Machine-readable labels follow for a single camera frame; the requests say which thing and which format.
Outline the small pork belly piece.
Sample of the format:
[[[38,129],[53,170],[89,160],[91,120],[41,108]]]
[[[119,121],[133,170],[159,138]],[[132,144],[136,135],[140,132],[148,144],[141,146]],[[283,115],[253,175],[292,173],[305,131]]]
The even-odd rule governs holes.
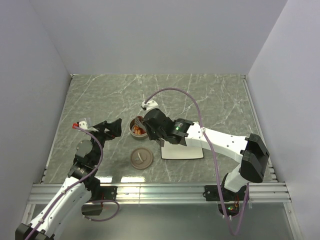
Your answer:
[[[134,126],[133,127],[133,133],[136,134],[136,135],[143,135],[143,134],[146,133],[146,131],[141,127]]]

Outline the beige round lid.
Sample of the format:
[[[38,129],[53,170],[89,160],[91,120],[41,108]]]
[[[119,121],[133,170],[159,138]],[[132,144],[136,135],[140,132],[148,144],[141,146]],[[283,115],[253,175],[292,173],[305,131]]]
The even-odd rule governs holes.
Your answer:
[[[145,147],[139,147],[132,151],[130,163],[137,170],[147,169],[153,162],[153,153]]]

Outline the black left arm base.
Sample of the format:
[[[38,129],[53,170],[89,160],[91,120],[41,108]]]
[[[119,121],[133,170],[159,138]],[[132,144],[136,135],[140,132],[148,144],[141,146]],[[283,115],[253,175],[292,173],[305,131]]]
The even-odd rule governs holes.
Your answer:
[[[100,216],[108,205],[115,206],[115,213],[108,217],[113,218],[120,210],[120,204],[116,201],[117,186],[100,186],[96,193],[81,207],[81,213],[86,219],[91,216]]]

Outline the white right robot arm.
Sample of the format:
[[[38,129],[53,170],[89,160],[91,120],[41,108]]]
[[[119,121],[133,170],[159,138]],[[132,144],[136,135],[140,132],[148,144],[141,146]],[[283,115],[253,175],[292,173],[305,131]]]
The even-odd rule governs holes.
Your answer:
[[[226,175],[224,185],[220,187],[220,194],[226,200],[233,199],[247,183],[262,183],[264,180],[270,153],[257,134],[236,136],[182,118],[171,120],[158,108],[146,113],[143,124],[149,139],[161,145],[168,142],[214,150],[236,161],[238,166]]]

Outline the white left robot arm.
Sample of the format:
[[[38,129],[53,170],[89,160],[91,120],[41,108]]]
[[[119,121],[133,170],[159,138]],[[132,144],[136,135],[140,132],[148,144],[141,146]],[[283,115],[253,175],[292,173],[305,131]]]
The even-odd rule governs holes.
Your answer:
[[[104,157],[104,144],[122,134],[122,119],[106,120],[89,126],[86,120],[72,125],[90,136],[76,146],[73,164],[62,186],[46,207],[30,223],[21,223],[15,230],[17,240],[56,240],[68,221],[81,212],[83,205],[117,204],[117,187],[102,187],[96,173]]]

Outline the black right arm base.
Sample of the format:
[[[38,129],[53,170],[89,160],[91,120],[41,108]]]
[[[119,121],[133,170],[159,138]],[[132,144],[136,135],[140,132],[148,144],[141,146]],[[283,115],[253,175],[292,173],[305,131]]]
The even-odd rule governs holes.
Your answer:
[[[232,192],[225,188],[225,181],[227,178],[226,174],[222,180],[222,183],[220,185],[222,197],[224,202],[229,203],[231,201],[235,202],[236,200],[243,201],[245,199],[245,192],[246,192],[246,186],[242,186],[238,192]],[[218,186],[217,185],[205,185],[204,186],[204,192],[202,196],[206,199],[207,202],[212,201],[220,201],[220,195],[218,192]]]

